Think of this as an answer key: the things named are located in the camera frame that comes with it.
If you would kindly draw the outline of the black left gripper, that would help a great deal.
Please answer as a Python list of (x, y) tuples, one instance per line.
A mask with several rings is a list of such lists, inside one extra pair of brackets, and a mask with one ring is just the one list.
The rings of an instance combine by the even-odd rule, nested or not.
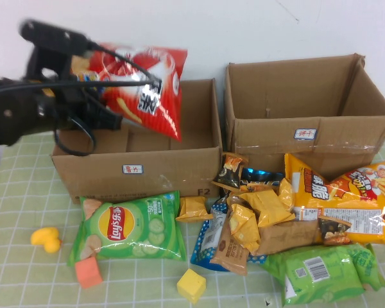
[(33, 48), (25, 82), (25, 129), (52, 130), (70, 125), (71, 117), (84, 113), (91, 129), (120, 130), (123, 117), (102, 99), (88, 96), (71, 71), (74, 55), (48, 47)]

